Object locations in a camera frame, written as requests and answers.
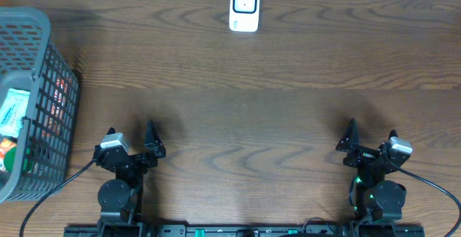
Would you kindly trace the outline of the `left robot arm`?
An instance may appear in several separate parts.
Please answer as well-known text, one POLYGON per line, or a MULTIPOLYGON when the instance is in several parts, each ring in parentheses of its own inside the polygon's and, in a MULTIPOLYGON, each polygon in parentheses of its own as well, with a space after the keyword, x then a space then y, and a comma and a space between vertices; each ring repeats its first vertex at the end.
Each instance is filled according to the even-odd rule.
POLYGON ((99 189, 101 207, 97 223, 98 236, 155 236, 156 229, 142 220, 143 178, 166 156, 166 148, 148 121, 144 146, 146 151, 130 154, 123 133, 110 128, 100 144, 94 147, 94 163, 115 174, 99 189))

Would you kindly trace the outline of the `orange snack bar wrapper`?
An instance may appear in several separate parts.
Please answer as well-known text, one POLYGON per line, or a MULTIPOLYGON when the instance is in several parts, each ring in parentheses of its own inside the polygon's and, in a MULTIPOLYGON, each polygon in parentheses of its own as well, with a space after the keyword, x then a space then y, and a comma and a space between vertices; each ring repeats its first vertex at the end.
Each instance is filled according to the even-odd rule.
POLYGON ((13 140, 10 140, 8 138, 4 138, 1 141, 1 149, 0 149, 1 166, 4 166, 5 164, 4 161, 5 161, 7 153, 13 148, 15 148, 16 146, 17 144, 13 140))

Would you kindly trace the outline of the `green lid jar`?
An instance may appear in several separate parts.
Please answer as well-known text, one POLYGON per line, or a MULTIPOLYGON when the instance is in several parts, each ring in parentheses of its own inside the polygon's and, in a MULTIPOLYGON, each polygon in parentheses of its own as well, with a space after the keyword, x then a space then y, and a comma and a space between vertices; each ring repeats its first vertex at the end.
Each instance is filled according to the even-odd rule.
MULTIPOLYGON (((17 152, 17 147, 13 147, 9 150, 4 157, 4 166, 8 172, 12 172, 14 168, 15 156, 17 152)), ((22 170, 25 172, 30 172, 32 170, 32 162, 25 156, 23 159, 22 170)))

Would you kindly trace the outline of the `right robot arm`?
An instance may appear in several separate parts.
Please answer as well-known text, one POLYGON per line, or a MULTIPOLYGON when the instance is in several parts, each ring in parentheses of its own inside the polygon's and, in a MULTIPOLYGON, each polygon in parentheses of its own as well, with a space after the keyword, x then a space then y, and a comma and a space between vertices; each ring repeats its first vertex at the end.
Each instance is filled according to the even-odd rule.
POLYGON ((402 218, 406 188, 387 180, 411 156, 411 144, 391 130, 378 148, 359 144, 356 120, 352 119, 336 146, 345 152, 343 164, 357 170, 349 188, 349 203, 356 219, 344 227, 347 236, 396 236, 395 222, 402 218))

